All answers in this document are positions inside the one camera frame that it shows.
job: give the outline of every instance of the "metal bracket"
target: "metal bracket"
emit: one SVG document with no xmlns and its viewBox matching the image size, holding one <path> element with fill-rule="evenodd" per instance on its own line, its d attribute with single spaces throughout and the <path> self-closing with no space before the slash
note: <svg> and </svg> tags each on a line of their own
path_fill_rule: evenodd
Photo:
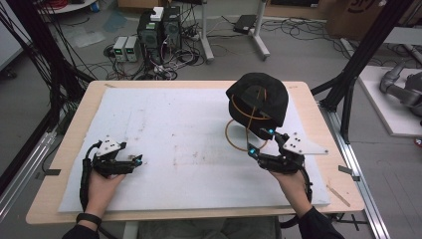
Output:
<svg viewBox="0 0 422 239">
<path fill-rule="evenodd" d="M 119 150 L 120 148 L 121 148 L 120 144 L 108 136 L 105 138 L 104 142 L 100 146 L 99 150 L 96 153 L 96 156 L 103 156 L 110 152 Z"/>
<path fill-rule="evenodd" d="M 297 154 L 328 154 L 328 149 L 307 139 L 304 135 L 294 132 L 293 135 L 283 145 L 285 150 Z"/>
</svg>

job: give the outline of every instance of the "wrist strap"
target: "wrist strap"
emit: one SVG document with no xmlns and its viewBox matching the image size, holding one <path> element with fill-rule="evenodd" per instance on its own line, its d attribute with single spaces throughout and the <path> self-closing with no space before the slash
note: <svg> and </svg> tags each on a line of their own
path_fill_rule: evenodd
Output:
<svg viewBox="0 0 422 239">
<path fill-rule="evenodd" d="M 85 213 L 85 212 L 78 214 L 77 223 L 79 223 L 81 220 L 86 220 L 86 221 L 96 223 L 97 226 L 99 226 L 99 227 L 102 224 L 102 220 L 99 217 L 97 217 L 93 214 Z"/>
</svg>

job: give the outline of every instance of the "gray floor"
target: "gray floor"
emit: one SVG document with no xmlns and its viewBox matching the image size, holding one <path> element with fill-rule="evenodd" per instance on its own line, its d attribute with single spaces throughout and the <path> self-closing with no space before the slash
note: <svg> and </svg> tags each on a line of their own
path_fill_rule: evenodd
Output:
<svg viewBox="0 0 422 239">
<path fill-rule="evenodd" d="M 85 63 L 106 62 L 103 49 L 112 44 L 115 37 L 136 33 L 137 22 L 130 19 L 121 21 L 116 13 L 111 4 L 98 14 L 83 10 L 60 16 L 61 22 L 66 24 L 90 18 L 87 23 L 78 26 L 83 26 L 87 32 L 105 35 L 102 42 L 75 48 Z M 124 16 L 137 17 L 136 14 Z M 209 29 L 222 20 L 209 21 Z M 227 28 L 231 28 L 230 25 L 221 24 L 218 29 Z M 223 35 L 230 31 L 214 33 Z M 177 80 L 237 80 L 246 73 L 264 72 L 283 81 L 303 81 L 313 88 L 338 75 L 348 61 L 333 48 L 332 42 L 326 40 L 300 41 L 280 30 L 263 30 L 261 35 L 271 52 L 267 61 L 261 61 L 249 37 L 212 39 L 210 44 L 216 55 L 215 61 L 210 65 L 180 69 Z M 376 57 L 382 60 L 400 58 L 385 49 L 378 51 Z M 0 79 L 0 172 L 4 171 L 49 108 L 48 89 L 29 59 L 19 56 L 11 66 L 18 77 L 7 79 L 2 76 Z M 97 68 L 94 74 L 104 79 L 107 72 Z M 323 96 L 320 94 L 316 99 L 320 100 Z M 356 84 L 353 98 L 350 140 L 391 238 L 421 238 L 422 207 L 419 202 L 422 201 L 422 193 L 418 190 L 418 183 L 422 181 L 421 149 L 414 145 L 413 138 L 388 134 L 359 84 Z M 51 159 L 52 156 L 46 161 L 46 166 Z M 33 175 L 1 222 L 2 238 L 58 238 L 72 227 L 71 224 L 33 226 L 25 222 L 26 213 L 42 182 L 36 179 L 39 172 L 41 169 Z M 365 220 L 361 212 L 354 215 L 356 220 Z M 343 219 L 351 220 L 351 215 L 346 214 Z M 359 230 L 346 223 L 334 223 L 334 226 L 346 238 L 371 238 L 367 225 L 359 225 Z M 122 223 L 106 223 L 105 227 L 117 236 L 122 235 Z M 283 237 L 299 238 L 298 228 L 285 230 Z"/>
</svg>

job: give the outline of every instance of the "black sleeve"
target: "black sleeve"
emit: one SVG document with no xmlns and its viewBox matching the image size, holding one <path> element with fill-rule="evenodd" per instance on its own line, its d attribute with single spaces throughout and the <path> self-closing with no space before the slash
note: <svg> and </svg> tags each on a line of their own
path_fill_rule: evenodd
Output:
<svg viewBox="0 0 422 239">
<path fill-rule="evenodd" d="M 304 239 L 344 239 L 331 225 L 331 221 L 314 207 L 299 220 L 299 229 Z"/>
<path fill-rule="evenodd" d="M 68 231 L 62 239 L 100 239 L 98 231 L 93 231 L 88 227 L 76 225 Z"/>
</svg>

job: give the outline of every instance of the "hand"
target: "hand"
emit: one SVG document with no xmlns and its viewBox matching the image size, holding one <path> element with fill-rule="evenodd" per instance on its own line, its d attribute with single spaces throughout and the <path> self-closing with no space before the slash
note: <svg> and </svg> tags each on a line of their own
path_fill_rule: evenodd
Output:
<svg viewBox="0 0 422 239">
<path fill-rule="evenodd" d="M 90 188 L 88 191 L 89 202 L 85 212 L 103 218 L 106 208 L 114 196 L 115 190 L 124 178 L 125 174 L 118 175 L 114 178 L 104 178 L 93 170 L 90 176 Z M 79 224 L 95 231 L 97 230 L 95 223 L 81 220 Z"/>
<path fill-rule="evenodd" d="M 270 173 L 279 181 L 286 198 L 300 218 L 313 208 L 305 193 L 305 179 L 300 171 L 294 174 Z"/>
</svg>

